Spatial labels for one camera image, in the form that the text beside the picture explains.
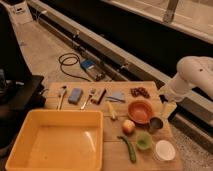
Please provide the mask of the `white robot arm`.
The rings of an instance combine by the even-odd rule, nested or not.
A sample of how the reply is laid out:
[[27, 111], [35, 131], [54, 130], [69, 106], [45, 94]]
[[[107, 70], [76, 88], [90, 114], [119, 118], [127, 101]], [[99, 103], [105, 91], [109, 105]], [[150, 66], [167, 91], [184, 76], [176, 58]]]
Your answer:
[[158, 90], [166, 99], [161, 115], [169, 118], [180, 105], [202, 119], [213, 119], [213, 58], [183, 57], [176, 68], [175, 76]]

